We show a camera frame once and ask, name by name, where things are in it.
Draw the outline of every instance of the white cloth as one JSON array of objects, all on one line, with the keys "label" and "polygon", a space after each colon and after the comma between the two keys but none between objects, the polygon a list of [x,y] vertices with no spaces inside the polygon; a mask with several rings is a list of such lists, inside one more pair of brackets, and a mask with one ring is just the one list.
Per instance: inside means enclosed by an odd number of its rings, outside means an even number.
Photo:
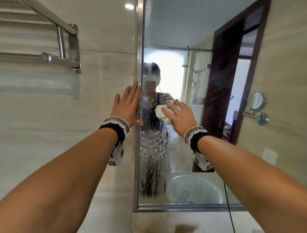
[{"label": "white cloth", "polygon": [[154,110],[154,112],[156,113],[156,116],[159,119],[162,119],[167,125],[170,125],[172,123],[172,121],[164,115],[164,113],[162,112],[162,108],[166,108],[169,112],[171,112],[173,114],[174,114],[174,112],[171,109],[168,109],[167,105],[158,105],[158,106],[156,106],[156,108]]}]

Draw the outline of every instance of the wash basin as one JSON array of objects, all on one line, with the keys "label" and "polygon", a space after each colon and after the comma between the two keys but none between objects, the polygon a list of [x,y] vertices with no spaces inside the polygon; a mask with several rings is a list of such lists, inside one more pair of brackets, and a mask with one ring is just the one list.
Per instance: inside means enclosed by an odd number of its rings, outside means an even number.
[{"label": "wash basin", "polygon": [[166,196],[171,204],[224,204],[224,193],[212,182],[193,175],[171,179],[166,186]]}]

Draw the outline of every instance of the wall socket plate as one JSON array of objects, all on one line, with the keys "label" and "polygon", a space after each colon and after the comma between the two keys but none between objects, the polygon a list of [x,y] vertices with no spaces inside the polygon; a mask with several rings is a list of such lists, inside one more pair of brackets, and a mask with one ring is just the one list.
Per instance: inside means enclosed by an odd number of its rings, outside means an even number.
[{"label": "wall socket plate", "polygon": [[276,152],[271,151],[267,148],[264,149],[264,152],[262,154],[262,158],[272,165],[276,164],[277,156],[278,154]]}]

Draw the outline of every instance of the curtain rod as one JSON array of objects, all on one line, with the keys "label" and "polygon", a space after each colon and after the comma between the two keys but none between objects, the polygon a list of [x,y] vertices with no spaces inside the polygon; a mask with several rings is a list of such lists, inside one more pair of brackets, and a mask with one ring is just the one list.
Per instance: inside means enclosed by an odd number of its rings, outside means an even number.
[{"label": "curtain rod", "polygon": [[184,50],[186,51],[187,49],[189,51],[198,51],[198,52],[212,52],[212,50],[210,49],[191,49],[189,47],[187,48],[178,48],[178,47],[161,47],[161,46],[148,46],[148,45],[145,45],[144,46],[145,48],[155,48],[155,49],[171,49],[171,50]]}]

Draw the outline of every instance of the cable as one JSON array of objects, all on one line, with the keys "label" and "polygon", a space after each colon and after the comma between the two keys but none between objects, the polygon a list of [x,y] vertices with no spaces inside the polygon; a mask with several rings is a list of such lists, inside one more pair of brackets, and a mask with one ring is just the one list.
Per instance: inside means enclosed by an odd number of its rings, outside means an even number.
[{"label": "cable", "polygon": [[230,220],[231,220],[231,224],[232,224],[232,229],[233,229],[233,232],[235,233],[235,227],[234,227],[234,225],[233,225],[233,221],[232,221],[232,216],[231,216],[231,212],[230,212],[230,206],[229,206],[229,201],[228,201],[228,196],[227,196],[227,190],[226,190],[226,185],[225,185],[225,182],[224,182],[224,188],[225,188],[225,194],[226,194],[227,205],[228,205],[228,210],[229,210]]}]

